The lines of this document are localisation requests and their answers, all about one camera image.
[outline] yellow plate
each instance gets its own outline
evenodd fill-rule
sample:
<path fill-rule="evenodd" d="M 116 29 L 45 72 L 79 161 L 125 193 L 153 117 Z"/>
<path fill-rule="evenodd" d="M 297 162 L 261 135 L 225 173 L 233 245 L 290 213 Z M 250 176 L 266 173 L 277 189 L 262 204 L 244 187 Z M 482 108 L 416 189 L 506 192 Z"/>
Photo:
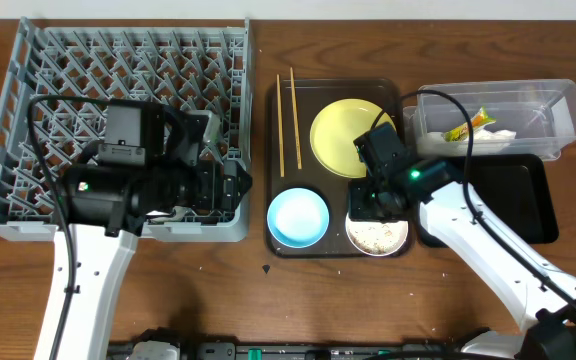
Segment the yellow plate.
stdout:
<path fill-rule="evenodd" d="M 336 101 L 317 114 L 310 128 L 310 146 L 321 165 L 332 173 L 348 178 L 366 176 L 353 141 L 370 130 L 381 108 L 359 99 Z M 387 114 L 379 124 L 390 122 Z"/>

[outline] wooden tabletop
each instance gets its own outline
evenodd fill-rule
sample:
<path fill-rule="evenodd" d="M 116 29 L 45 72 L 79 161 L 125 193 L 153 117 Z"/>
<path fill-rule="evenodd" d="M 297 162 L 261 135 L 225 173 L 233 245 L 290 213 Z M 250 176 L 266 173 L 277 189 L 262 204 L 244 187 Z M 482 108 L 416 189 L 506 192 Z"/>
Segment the wooden tabletop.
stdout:
<path fill-rule="evenodd" d="M 241 22 L 37 21 L 39 26 L 206 26 Z M 16 21 L 0 21 L 0 92 Z M 255 21 L 250 232 L 234 244 L 139 243 L 112 339 L 148 328 L 242 342 L 392 343 L 517 328 L 500 300 L 451 250 L 415 244 L 395 259 L 282 260 L 264 244 L 264 95 L 297 78 L 385 77 L 425 84 L 567 78 L 576 83 L 576 22 Z M 576 143 L 546 164 L 559 240 L 537 250 L 576 276 Z M 0 359 L 32 356 L 52 276 L 51 243 L 0 239 Z M 266 275 L 262 266 L 270 265 Z"/>

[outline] plastic bin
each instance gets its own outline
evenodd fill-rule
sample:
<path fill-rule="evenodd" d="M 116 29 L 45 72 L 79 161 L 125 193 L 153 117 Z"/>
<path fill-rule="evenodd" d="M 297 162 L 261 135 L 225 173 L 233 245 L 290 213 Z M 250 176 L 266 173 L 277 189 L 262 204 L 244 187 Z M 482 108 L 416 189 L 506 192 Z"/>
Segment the plastic bin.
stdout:
<path fill-rule="evenodd" d="M 497 119 L 485 127 L 510 130 L 514 140 L 476 140 L 474 155 L 535 154 L 559 158 L 561 149 L 576 140 L 576 85 L 570 80 L 526 80 L 429 85 L 455 97 L 472 117 L 482 106 Z M 455 105 L 437 95 L 417 97 L 413 128 L 420 155 L 464 156 L 466 142 L 439 142 L 429 132 L 446 132 L 464 123 Z"/>
<path fill-rule="evenodd" d="M 221 117 L 224 159 L 250 171 L 254 43 L 240 28 L 47 28 L 21 19 L 0 99 L 0 236 L 53 239 L 54 204 L 27 141 L 22 111 L 36 94 L 160 102 Z M 58 174 L 86 143 L 102 139 L 105 114 L 93 106 L 42 107 L 44 158 Z M 234 212 L 190 211 L 179 222 L 145 224 L 162 241 L 234 242 L 248 233 L 249 196 Z"/>

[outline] black tray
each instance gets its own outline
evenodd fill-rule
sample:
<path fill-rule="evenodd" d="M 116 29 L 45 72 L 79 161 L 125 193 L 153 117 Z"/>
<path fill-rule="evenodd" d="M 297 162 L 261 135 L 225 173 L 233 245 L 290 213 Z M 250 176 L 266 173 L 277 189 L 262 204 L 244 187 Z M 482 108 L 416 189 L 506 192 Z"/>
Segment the black tray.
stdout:
<path fill-rule="evenodd" d="M 346 194 L 349 179 L 329 172 L 319 163 L 310 146 L 310 126 L 324 107 L 337 100 L 363 99 L 383 108 L 399 97 L 399 91 L 386 79 L 295 80 L 302 159 L 302 170 L 297 170 L 290 80 L 281 81 L 280 89 L 285 177 L 282 178 L 279 174 L 277 84 L 273 84 L 266 96 L 266 211 L 275 196 L 282 191 L 304 187 L 317 192 L 327 203 L 330 210 L 330 225 L 321 240 L 303 249 L 283 246 L 270 234 L 266 226 L 266 244 L 274 254 L 285 258 L 368 256 L 357 250 L 346 235 L 345 220 L 348 212 Z M 403 129 L 403 124 L 395 125 L 398 129 Z M 411 243 L 409 238 L 410 229 L 406 244 L 391 256 L 404 253 Z"/>
<path fill-rule="evenodd" d="M 463 170 L 463 157 L 447 160 Z M 559 237 L 546 171 L 536 155 L 475 156 L 470 182 L 490 210 L 528 244 L 552 243 Z M 446 247 L 420 226 L 416 228 L 424 245 Z"/>

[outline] white crumpled item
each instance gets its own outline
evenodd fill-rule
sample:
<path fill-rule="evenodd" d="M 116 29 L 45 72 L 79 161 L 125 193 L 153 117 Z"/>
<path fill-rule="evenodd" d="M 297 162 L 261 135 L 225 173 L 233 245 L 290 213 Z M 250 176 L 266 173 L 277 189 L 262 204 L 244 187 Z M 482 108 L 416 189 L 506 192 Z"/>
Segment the white crumpled item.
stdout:
<path fill-rule="evenodd" d="M 510 140 L 514 140 L 515 136 L 517 136 L 517 133 L 514 131 L 500 130 L 490 132 L 486 129 L 481 129 L 475 132 L 472 154 L 496 154 L 510 145 Z M 467 148 L 468 138 L 460 142 L 446 142 L 443 133 L 440 132 L 430 132 L 425 137 L 417 139 L 417 152 L 420 155 L 465 156 Z"/>

